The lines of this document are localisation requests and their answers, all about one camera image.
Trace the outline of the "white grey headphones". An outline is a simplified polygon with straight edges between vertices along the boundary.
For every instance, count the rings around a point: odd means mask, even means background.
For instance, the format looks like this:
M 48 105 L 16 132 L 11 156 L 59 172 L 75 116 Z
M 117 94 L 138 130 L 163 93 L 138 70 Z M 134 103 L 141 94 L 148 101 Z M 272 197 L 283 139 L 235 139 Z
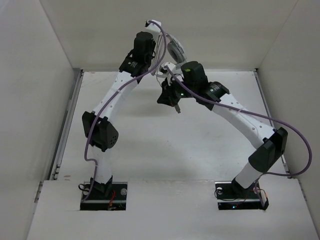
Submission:
M 171 62 L 178 69 L 176 74 L 181 74 L 181 66 L 187 62 L 187 55 L 182 44 L 172 34 L 166 34 L 166 44 L 164 43 L 163 35 L 159 35 L 155 48 L 155 60 L 152 64 L 155 65 L 160 60 L 164 49 L 166 49 L 166 56 L 162 59 L 161 64 Z M 167 75 L 160 72 L 161 64 L 151 74 L 164 79 Z

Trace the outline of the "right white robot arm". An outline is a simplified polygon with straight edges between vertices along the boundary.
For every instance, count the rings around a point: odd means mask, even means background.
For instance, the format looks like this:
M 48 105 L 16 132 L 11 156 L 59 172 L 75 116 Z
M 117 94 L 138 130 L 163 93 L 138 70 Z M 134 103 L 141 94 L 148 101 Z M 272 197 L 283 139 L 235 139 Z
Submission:
M 167 74 L 162 82 L 162 93 L 157 103 L 176 107 L 180 99 L 195 98 L 196 102 L 219 115 L 243 134 L 255 151 L 248 157 L 244 168 L 231 181 L 230 188 L 236 197 L 243 197 L 252 184 L 283 155 L 288 132 L 274 129 L 246 114 L 230 90 L 218 81 L 210 82 L 203 66 L 197 61 L 181 66 L 182 79 L 176 80 L 175 65 L 164 63 L 160 71 Z

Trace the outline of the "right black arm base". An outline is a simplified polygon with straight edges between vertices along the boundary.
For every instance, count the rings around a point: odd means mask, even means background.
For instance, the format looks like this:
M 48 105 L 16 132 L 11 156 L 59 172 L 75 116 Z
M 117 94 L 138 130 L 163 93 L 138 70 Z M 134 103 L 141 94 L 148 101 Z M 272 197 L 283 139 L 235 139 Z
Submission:
M 214 196 L 220 211 L 235 210 L 262 210 L 269 207 L 269 198 L 266 191 L 260 188 L 259 183 L 253 183 L 248 189 L 236 193 L 231 181 L 215 183 Z

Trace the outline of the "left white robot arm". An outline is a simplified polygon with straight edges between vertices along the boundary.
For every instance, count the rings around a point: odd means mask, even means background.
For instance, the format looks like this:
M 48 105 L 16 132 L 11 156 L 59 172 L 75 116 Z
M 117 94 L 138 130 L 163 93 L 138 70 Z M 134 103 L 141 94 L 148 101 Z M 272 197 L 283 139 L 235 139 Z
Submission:
M 97 194 L 103 199 L 111 195 L 113 175 L 109 161 L 97 156 L 89 157 L 89 149 L 97 149 L 105 153 L 116 144 L 119 137 L 114 127 L 117 111 L 142 78 L 154 72 L 160 64 L 154 59 L 158 53 L 157 43 L 160 38 L 164 37 L 165 34 L 161 32 L 150 30 L 138 32 L 133 41 L 133 48 L 118 68 L 109 91 L 92 111 L 85 111 L 82 114 L 81 120 L 86 137 L 84 160 L 94 163 L 94 172 L 89 184 L 79 185 L 84 200 L 87 200 L 92 194 Z

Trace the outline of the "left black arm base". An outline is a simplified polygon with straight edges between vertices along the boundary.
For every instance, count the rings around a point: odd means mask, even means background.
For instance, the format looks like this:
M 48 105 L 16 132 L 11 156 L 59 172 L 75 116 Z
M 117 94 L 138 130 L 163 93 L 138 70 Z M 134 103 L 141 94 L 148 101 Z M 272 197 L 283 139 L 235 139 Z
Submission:
M 113 182 L 110 193 L 105 196 L 96 189 L 92 189 L 89 197 L 84 200 L 90 190 L 90 184 L 80 184 L 78 188 L 82 191 L 81 211 L 125 211 L 127 207 L 127 182 Z

